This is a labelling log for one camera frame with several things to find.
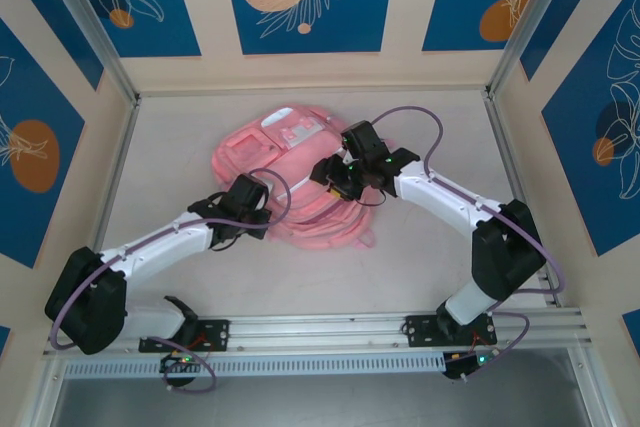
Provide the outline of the pink student backpack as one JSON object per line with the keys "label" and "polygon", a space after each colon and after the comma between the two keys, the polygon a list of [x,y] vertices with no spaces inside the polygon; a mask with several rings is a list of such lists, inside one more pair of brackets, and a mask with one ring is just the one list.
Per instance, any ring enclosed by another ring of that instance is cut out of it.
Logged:
{"label": "pink student backpack", "polygon": [[317,162],[344,154],[345,128],[320,106],[285,104],[226,136],[213,152],[213,174],[228,188],[236,176],[259,169],[257,176],[270,187],[267,207],[273,214],[291,203],[284,220],[268,229],[271,238],[308,250],[372,248],[371,204],[377,194],[367,189],[360,202],[347,202],[310,180]]}

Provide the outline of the aluminium table side rail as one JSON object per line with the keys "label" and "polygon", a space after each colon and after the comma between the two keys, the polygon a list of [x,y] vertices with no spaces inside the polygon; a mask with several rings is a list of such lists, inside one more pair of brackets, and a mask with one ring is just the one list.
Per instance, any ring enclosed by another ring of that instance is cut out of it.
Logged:
{"label": "aluminium table side rail", "polygon": [[141,98],[138,97],[131,105],[124,131],[119,140],[118,149],[114,158],[111,173],[109,174],[107,191],[100,210],[98,224],[95,229],[92,248],[99,251],[104,244],[114,202],[119,188],[122,172],[126,163],[129,147],[133,138],[136,122],[139,116]]}
{"label": "aluminium table side rail", "polygon": [[[511,191],[515,198],[528,203],[511,138],[498,105],[488,91],[482,91],[481,94]],[[566,287],[566,278],[558,261],[554,257],[551,259],[552,263],[547,262],[537,273],[541,286],[532,288],[532,295],[542,295],[549,306],[561,307],[560,294]]]}

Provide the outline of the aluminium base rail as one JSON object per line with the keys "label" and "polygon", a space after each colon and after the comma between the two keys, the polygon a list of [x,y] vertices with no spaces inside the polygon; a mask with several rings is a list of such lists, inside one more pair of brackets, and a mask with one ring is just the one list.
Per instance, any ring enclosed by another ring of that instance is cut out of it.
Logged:
{"label": "aluminium base rail", "polygon": [[408,350],[471,351],[508,346],[574,348],[592,344],[577,308],[525,309],[508,316],[497,311],[470,325],[461,345],[410,343],[405,321],[423,321],[427,313],[239,316],[209,318],[230,322],[227,350],[246,353],[339,353]]}

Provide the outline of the aluminium frame post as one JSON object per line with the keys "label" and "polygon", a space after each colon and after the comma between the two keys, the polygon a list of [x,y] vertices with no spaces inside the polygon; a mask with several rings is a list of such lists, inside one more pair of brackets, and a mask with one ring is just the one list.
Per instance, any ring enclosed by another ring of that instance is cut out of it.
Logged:
{"label": "aluminium frame post", "polygon": [[104,66],[118,91],[132,106],[138,107],[139,92],[126,72],[120,56],[110,40],[89,0],[62,0],[92,50]]}
{"label": "aluminium frame post", "polygon": [[552,0],[529,0],[518,23],[507,41],[503,54],[491,75],[485,89],[485,99],[494,101],[497,94],[519,63],[520,57],[527,47],[533,33],[538,27]]}

